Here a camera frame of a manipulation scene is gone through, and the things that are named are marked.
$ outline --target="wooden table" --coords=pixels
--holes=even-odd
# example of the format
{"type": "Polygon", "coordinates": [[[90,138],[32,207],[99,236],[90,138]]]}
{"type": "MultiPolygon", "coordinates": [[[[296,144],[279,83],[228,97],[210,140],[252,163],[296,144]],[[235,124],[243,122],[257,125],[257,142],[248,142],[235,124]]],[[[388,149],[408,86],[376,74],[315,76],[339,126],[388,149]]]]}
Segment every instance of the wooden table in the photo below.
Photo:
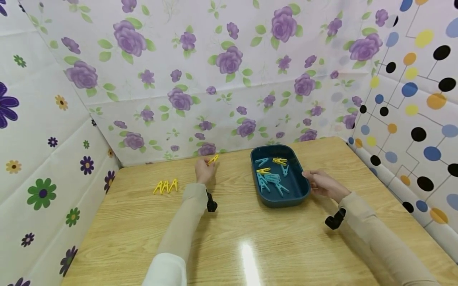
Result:
{"type": "MultiPolygon", "coordinates": [[[[357,192],[418,255],[442,285],[458,284],[458,267],[340,138],[290,145],[304,169],[323,168],[357,192]]],[[[190,285],[393,285],[345,223],[324,220],[336,205],[309,196],[300,206],[268,209],[257,197],[250,151],[222,154],[213,198],[193,240],[190,285]]],[[[194,182],[196,159],[127,167],[116,175],[62,285],[140,285],[162,235],[194,182]],[[179,192],[153,195],[159,180],[179,192]]]]}

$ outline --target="hand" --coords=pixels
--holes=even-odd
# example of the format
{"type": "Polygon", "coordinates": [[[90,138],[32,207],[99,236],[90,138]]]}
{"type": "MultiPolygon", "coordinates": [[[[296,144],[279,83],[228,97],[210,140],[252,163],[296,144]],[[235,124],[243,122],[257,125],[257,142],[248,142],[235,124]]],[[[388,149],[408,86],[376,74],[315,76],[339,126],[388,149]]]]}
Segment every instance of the hand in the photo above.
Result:
{"type": "Polygon", "coordinates": [[[199,159],[194,168],[196,169],[196,183],[206,185],[215,175],[215,162],[207,166],[211,158],[199,159]]]}
{"type": "Polygon", "coordinates": [[[329,197],[338,204],[350,194],[350,191],[346,187],[342,186],[323,170],[305,171],[302,172],[302,176],[307,178],[311,183],[312,193],[329,197]]]}

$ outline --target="purple flower print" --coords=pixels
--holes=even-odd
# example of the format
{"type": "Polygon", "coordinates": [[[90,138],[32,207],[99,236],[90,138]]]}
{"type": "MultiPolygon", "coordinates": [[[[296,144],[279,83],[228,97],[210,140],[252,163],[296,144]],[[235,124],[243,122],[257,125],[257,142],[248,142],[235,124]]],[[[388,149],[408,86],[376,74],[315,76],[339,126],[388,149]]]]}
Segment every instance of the purple flower print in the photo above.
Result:
{"type": "Polygon", "coordinates": [[[226,25],[229,32],[229,37],[236,40],[239,37],[239,28],[233,22],[226,25]]]}
{"type": "Polygon", "coordinates": [[[329,37],[335,36],[337,31],[342,27],[342,20],[335,18],[327,26],[327,35],[329,37]]]}
{"type": "Polygon", "coordinates": [[[143,137],[139,133],[127,132],[124,138],[124,145],[132,148],[132,150],[137,150],[142,148],[145,145],[143,137]]]}
{"type": "Polygon", "coordinates": [[[281,70],[289,69],[290,62],[291,62],[291,59],[289,58],[288,55],[286,55],[279,61],[278,68],[281,70]]]}
{"type": "Polygon", "coordinates": [[[388,20],[388,12],[385,9],[381,9],[375,13],[375,24],[379,27],[383,27],[386,20],[388,20]]]}
{"type": "Polygon", "coordinates": [[[65,257],[60,261],[60,265],[62,265],[62,267],[60,268],[59,274],[63,274],[63,276],[65,277],[77,252],[78,249],[76,248],[76,246],[73,246],[71,249],[67,250],[65,257]]]}
{"type": "Polygon", "coordinates": [[[137,0],[121,0],[121,3],[124,13],[133,12],[134,8],[137,7],[137,0]]]}
{"type": "Polygon", "coordinates": [[[314,89],[315,80],[311,79],[309,74],[303,74],[296,78],[294,90],[297,95],[309,96],[314,89]]]}
{"type": "Polygon", "coordinates": [[[153,121],[154,112],[151,110],[144,109],[140,112],[140,116],[143,117],[145,121],[153,121]]]}
{"type": "Polygon", "coordinates": [[[276,10],[272,18],[272,35],[277,39],[286,43],[289,37],[296,34],[297,22],[293,19],[293,10],[285,6],[276,10]]]}
{"type": "Polygon", "coordinates": [[[172,103],[172,106],[177,110],[190,110],[191,105],[194,104],[191,96],[183,93],[183,91],[177,87],[169,91],[167,95],[169,96],[169,101],[172,103]]]}
{"type": "Polygon", "coordinates": [[[216,58],[216,66],[221,74],[232,74],[239,70],[243,53],[236,46],[230,46],[225,53],[216,58]]]}
{"type": "Polygon", "coordinates": [[[189,32],[184,32],[183,35],[180,37],[180,43],[182,43],[182,48],[185,51],[194,50],[194,43],[196,42],[196,37],[194,34],[189,32]]]}
{"type": "Polygon", "coordinates": [[[65,75],[78,88],[94,88],[97,85],[98,75],[95,68],[82,60],[77,60],[72,68],[65,71],[65,75]]]}
{"type": "Polygon", "coordinates": [[[113,124],[114,124],[115,126],[118,126],[118,127],[121,128],[121,129],[127,129],[127,125],[125,124],[124,121],[115,120],[115,121],[113,121],[113,124]]]}
{"type": "Polygon", "coordinates": [[[140,78],[142,82],[147,84],[152,84],[154,81],[154,73],[150,72],[149,70],[145,70],[143,73],[140,74],[140,78]]]}
{"type": "Polygon", "coordinates": [[[181,71],[180,70],[174,70],[174,71],[172,71],[170,76],[172,77],[172,82],[177,82],[181,78],[181,71]]]}
{"type": "Polygon", "coordinates": [[[264,98],[262,102],[264,103],[264,107],[271,107],[274,101],[275,101],[275,96],[269,94],[268,96],[264,98]]]}
{"type": "Polygon", "coordinates": [[[338,71],[335,70],[335,71],[333,71],[331,73],[331,79],[335,80],[338,77],[339,77],[339,72],[338,71]]]}
{"type": "Polygon", "coordinates": [[[118,46],[128,54],[136,57],[142,55],[146,50],[146,39],[140,33],[135,31],[134,25],[127,20],[113,24],[114,37],[118,41],[118,46]]]}
{"type": "Polygon", "coordinates": [[[209,95],[213,95],[216,93],[216,88],[214,86],[209,86],[207,87],[207,90],[206,92],[209,94],[209,95]]]}
{"type": "Polygon", "coordinates": [[[6,97],[6,85],[0,82],[0,129],[8,126],[7,118],[11,121],[17,120],[17,113],[12,111],[10,108],[18,107],[19,101],[15,97],[6,97]]]}
{"type": "Polygon", "coordinates": [[[318,133],[318,131],[316,131],[314,129],[308,129],[304,134],[302,134],[299,137],[299,141],[302,142],[302,141],[315,140],[317,133],[318,133]]]}
{"type": "Polygon", "coordinates": [[[216,153],[216,147],[213,143],[204,143],[202,146],[197,150],[197,153],[200,156],[208,156],[213,155],[216,153]]]}
{"type": "Polygon", "coordinates": [[[256,121],[246,118],[242,121],[242,125],[237,127],[237,135],[246,137],[252,134],[253,132],[255,132],[255,129],[256,129],[256,121]]]}
{"type": "Polygon", "coordinates": [[[377,33],[367,35],[364,39],[357,39],[349,49],[350,59],[358,61],[372,59],[382,45],[383,42],[377,33]]]}
{"type": "Polygon", "coordinates": [[[60,40],[62,41],[64,46],[66,46],[72,53],[81,54],[81,51],[79,49],[80,45],[78,45],[74,40],[67,37],[63,37],[60,40]]]}

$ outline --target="white sleeve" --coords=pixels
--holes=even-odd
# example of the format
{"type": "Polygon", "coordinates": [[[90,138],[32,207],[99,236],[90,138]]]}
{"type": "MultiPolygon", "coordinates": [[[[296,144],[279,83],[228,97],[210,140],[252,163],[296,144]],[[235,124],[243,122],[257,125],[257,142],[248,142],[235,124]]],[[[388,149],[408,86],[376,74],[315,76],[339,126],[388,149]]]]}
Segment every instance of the white sleeve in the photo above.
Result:
{"type": "Polygon", "coordinates": [[[186,286],[186,263],[177,255],[161,253],[149,265],[142,286],[186,286]]]}

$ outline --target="beige sleeve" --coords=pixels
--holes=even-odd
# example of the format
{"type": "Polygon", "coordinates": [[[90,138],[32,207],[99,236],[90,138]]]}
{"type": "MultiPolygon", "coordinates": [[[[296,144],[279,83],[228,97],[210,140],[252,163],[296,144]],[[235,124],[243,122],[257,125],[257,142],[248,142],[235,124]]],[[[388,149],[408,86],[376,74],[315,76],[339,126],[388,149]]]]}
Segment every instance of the beige sleeve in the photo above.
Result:
{"type": "Polygon", "coordinates": [[[402,286],[440,285],[415,254],[356,193],[339,204],[346,209],[345,219],[353,231],[379,257],[392,278],[402,286]]]}
{"type": "Polygon", "coordinates": [[[186,263],[194,232],[200,218],[207,209],[207,191],[205,185],[191,183],[183,193],[181,207],[176,212],[169,228],[162,237],[156,253],[170,253],[181,257],[186,263]]]}

